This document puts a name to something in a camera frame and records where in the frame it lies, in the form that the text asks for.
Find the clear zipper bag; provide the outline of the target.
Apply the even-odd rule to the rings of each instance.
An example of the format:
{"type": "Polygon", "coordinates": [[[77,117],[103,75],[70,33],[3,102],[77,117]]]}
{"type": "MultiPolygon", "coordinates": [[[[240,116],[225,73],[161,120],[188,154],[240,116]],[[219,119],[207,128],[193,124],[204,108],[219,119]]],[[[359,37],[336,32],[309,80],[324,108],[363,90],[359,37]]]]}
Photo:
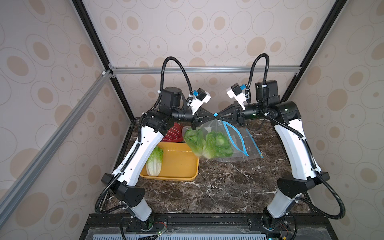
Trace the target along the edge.
{"type": "Polygon", "coordinates": [[[216,116],[216,114],[200,116],[191,126],[183,127],[183,140],[195,156],[221,162],[264,157],[246,127],[218,120],[216,116]]]}

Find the chinese cabbage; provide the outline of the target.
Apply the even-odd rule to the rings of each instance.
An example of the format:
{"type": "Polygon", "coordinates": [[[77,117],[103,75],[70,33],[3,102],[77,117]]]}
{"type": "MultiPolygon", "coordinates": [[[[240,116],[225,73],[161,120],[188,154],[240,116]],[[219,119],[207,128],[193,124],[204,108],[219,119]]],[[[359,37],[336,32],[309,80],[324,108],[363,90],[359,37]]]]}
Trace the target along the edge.
{"type": "Polygon", "coordinates": [[[151,177],[157,177],[162,168],[164,151],[156,146],[149,156],[146,163],[147,174],[151,177]]]}
{"type": "Polygon", "coordinates": [[[204,139],[204,134],[201,129],[186,130],[184,134],[184,141],[197,157],[203,155],[204,147],[206,146],[206,141],[204,139]]]}
{"type": "Polygon", "coordinates": [[[203,156],[206,159],[229,158],[233,155],[232,145],[222,133],[210,132],[205,141],[203,156]]]}

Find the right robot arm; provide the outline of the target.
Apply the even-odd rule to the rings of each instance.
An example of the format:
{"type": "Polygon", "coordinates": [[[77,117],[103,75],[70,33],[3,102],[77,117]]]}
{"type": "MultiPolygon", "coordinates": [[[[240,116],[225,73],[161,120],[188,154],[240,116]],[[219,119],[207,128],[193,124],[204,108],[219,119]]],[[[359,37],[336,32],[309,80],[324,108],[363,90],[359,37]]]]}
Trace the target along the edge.
{"type": "Polygon", "coordinates": [[[216,119],[227,122],[231,125],[244,126],[246,120],[267,119],[273,126],[285,154],[290,162],[291,175],[280,178],[277,181],[278,190],[267,207],[263,210],[262,223],[266,230],[274,230],[287,216],[290,209],[297,203],[303,202],[317,213],[333,220],[340,220],[346,215],[345,205],[328,184],[329,173],[322,171],[317,164],[310,149],[304,133],[301,114],[294,102],[281,102],[276,81],[269,81],[268,71],[270,57],[262,53],[254,60],[249,80],[246,85],[233,85],[227,94],[230,98],[237,100],[229,107],[216,115],[216,119]],[[251,84],[257,62],[264,58],[266,60],[263,81],[256,84],[257,102],[251,102],[251,84]],[[336,215],[328,214],[302,194],[317,185],[324,185],[337,201],[340,212],[336,215]]]}

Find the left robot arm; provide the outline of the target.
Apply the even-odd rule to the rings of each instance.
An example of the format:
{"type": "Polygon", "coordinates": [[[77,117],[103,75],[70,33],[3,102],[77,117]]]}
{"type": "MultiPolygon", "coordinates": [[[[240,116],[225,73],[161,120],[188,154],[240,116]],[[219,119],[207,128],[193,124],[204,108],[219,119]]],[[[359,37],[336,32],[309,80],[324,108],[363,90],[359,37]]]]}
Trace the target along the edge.
{"type": "Polygon", "coordinates": [[[208,92],[192,89],[191,81],[180,61],[175,57],[167,57],[161,69],[159,97],[154,106],[142,114],[137,140],[124,160],[112,174],[103,176],[102,181],[106,187],[96,201],[95,212],[109,214],[118,209],[128,209],[131,216],[150,226],[154,213],[144,198],[145,189],[136,186],[140,173],[155,147],[175,122],[189,122],[195,128],[215,118],[202,107],[209,100],[208,92]],[[189,95],[184,96],[179,88],[164,86],[165,70],[169,61],[174,61],[182,70],[189,95]]]}

